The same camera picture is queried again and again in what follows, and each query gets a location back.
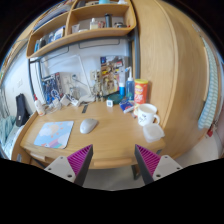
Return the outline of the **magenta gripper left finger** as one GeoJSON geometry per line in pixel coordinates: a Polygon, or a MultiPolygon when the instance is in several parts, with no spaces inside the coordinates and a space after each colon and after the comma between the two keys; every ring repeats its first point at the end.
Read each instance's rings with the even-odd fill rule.
{"type": "Polygon", "coordinates": [[[92,156],[93,145],[90,144],[68,157],[59,156],[45,168],[45,171],[75,183],[78,186],[82,186],[85,181],[92,156]]]}

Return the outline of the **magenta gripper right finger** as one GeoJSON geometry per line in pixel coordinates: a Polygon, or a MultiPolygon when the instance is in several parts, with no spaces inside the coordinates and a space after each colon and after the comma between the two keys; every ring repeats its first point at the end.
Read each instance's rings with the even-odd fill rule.
{"type": "Polygon", "coordinates": [[[135,145],[134,154],[145,184],[150,184],[182,169],[169,155],[160,156],[140,145],[135,145]]]}

